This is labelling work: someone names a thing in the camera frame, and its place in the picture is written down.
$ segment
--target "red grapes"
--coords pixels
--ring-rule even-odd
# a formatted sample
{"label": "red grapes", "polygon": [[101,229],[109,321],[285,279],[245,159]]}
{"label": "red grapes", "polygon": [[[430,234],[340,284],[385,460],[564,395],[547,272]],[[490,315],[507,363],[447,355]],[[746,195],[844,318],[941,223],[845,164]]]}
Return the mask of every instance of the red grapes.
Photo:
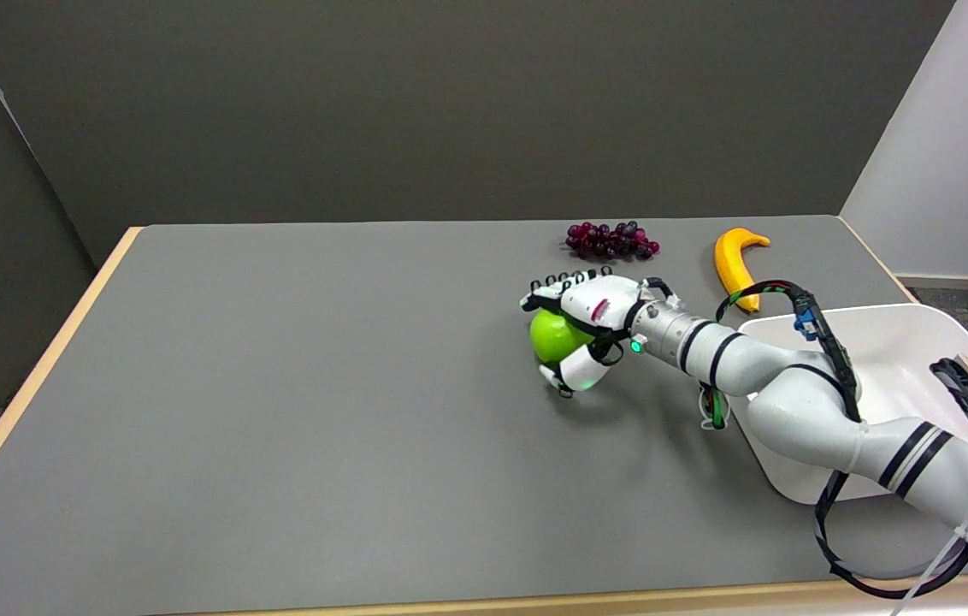
{"label": "red grapes", "polygon": [[650,241],[646,231],[636,221],[618,222],[612,229],[605,223],[598,226],[592,222],[571,225],[567,228],[564,243],[579,258],[651,258],[659,252],[659,242]]}

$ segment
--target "yellow banana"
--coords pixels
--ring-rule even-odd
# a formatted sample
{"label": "yellow banana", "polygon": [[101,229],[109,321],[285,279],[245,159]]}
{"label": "yellow banana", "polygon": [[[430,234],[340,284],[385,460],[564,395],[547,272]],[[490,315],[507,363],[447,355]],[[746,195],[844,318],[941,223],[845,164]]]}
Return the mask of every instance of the yellow banana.
{"label": "yellow banana", "polygon": [[[750,276],[746,263],[742,262],[742,249],[754,245],[768,246],[769,238],[755,234],[750,229],[735,227],[726,234],[719,235],[719,239],[716,240],[716,249],[713,251],[716,258],[716,273],[719,274],[719,280],[723,282],[723,288],[727,289],[727,293],[739,292],[754,284],[753,276]],[[743,297],[735,305],[746,312],[757,312],[760,303],[757,295],[751,295]]]}

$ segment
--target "robot finger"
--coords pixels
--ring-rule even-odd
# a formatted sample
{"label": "robot finger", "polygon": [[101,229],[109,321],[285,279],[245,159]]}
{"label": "robot finger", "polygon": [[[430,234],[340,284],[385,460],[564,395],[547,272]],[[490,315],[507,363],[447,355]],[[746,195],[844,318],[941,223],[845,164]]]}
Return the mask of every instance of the robot finger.
{"label": "robot finger", "polygon": [[573,391],[586,391],[593,387],[595,383],[601,381],[602,377],[605,377],[611,365],[601,363],[600,359],[594,358],[590,346],[583,344],[567,358],[561,359],[558,365],[542,365],[539,371],[549,385],[561,393],[570,394]]}

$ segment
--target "robotic hand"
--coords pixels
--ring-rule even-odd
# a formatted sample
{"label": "robotic hand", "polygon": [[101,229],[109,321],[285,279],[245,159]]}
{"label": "robotic hand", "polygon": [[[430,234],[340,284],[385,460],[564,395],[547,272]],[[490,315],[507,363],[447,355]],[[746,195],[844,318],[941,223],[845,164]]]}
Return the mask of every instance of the robotic hand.
{"label": "robotic hand", "polygon": [[[653,289],[664,297],[657,297]],[[818,340],[823,352],[769,346],[692,315],[659,278],[637,283],[612,274],[598,275],[591,269],[531,287],[520,305],[523,311],[544,309],[561,315],[593,337],[558,364],[540,367],[546,381],[565,397],[600,381],[621,359],[610,359],[610,350],[617,347],[623,355],[621,343],[625,340],[635,353],[661,359],[706,387],[737,397],[757,393],[747,407],[754,436],[789,459],[833,469],[816,506],[816,538],[831,570],[856,588],[887,599],[939,588],[968,561],[968,443],[921,418],[896,418],[875,425],[860,421],[855,375],[844,348],[829,332],[813,296],[792,283],[769,281],[735,293],[720,305],[717,320],[739,297],[766,291],[792,298],[797,330],[808,340]],[[911,506],[940,519],[955,529],[953,540],[932,564],[891,572],[849,565],[829,549],[824,528],[825,516],[847,473],[874,480]],[[947,569],[924,583],[938,565]],[[918,574],[918,586],[907,591],[875,589],[856,577]]]}

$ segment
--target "table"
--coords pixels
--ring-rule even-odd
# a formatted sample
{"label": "table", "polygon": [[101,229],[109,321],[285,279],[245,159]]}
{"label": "table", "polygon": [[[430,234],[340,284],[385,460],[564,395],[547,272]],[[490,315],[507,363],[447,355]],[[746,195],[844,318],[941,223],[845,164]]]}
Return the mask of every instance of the table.
{"label": "table", "polygon": [[[772,239],[747,254],[759,280],[909,300],[836,217],[644,223],[664,252],[614,269],[695,312],[723,296],[711,247],[734,226]],[[543,385],[516,302],[581,266],[566,225],[132,230],[0,423],[0,613],[844,596],[800,584],[831,578],[810,508],[738,429],[699,429],[691,379],[628,358],[574,401]],[[829,528],[878,566],[947,537],[889,496]],[[559,599],[500,601],[538,596]]]}

